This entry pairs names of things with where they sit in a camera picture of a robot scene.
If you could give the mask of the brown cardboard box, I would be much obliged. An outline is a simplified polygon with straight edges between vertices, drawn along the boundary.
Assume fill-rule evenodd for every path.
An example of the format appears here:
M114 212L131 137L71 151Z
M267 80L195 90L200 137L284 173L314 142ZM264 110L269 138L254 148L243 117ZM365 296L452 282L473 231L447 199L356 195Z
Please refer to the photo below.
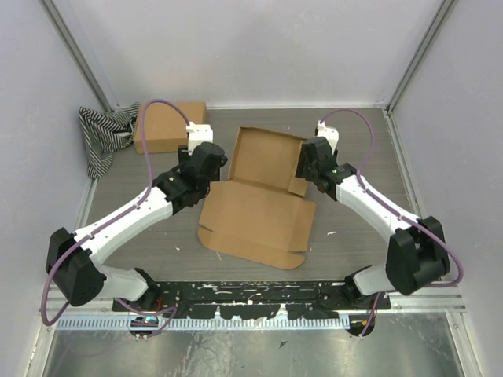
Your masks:
M178 102L189 121L205 123L206 103L203 101ZM185 120L166 104L152 104L145 113L144 131L149 154L177 152L179 145L187 145Z

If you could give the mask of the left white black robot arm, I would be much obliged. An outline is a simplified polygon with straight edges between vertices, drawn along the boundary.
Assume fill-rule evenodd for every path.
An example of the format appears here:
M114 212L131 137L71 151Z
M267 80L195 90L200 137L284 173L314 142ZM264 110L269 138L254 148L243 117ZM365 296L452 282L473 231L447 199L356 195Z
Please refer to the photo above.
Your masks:
M160 288L145 270L112 268L105 261L141 232L197 205L227 162L224 150L211 142L192 153L181 147L178 157L177 166L108 216L73 232L61 228L51 235L46 271L70 306L95 298L120 298L142 312L156 306Z

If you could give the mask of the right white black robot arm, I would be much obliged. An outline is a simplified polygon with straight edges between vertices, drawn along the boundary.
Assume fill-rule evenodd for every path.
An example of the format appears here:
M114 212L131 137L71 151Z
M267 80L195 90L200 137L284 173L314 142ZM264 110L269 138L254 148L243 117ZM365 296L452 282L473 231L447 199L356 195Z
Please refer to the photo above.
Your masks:
M440 222L419 218L390 201L350 164L339 165L324 137L302 143L296 177L359 215L387 244L386 261L344 278L343 294L353 309L364 309L375 294L411 295L450 272L450 257Z

